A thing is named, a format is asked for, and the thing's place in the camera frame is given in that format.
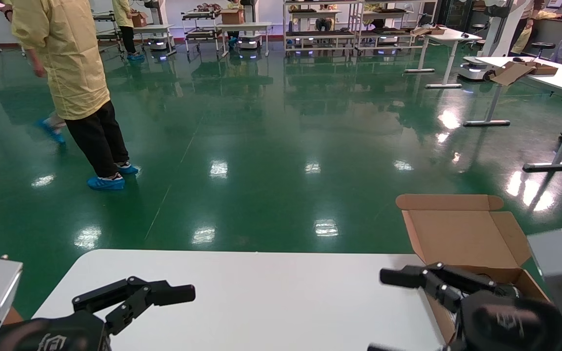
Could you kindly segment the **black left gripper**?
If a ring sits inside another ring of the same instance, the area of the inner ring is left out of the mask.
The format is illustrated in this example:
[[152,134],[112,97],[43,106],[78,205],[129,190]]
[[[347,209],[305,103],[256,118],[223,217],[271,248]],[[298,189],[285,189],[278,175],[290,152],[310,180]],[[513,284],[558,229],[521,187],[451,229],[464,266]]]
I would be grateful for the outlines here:
[[[185,304],[195,299],[194,285],[123,278],[73,298],[74,313],[69,316],[3,325],[0,351],[111,351],[108,335],[118,335],[149,307]],[[95,315],[111,306],[115,309],[104,322]]]

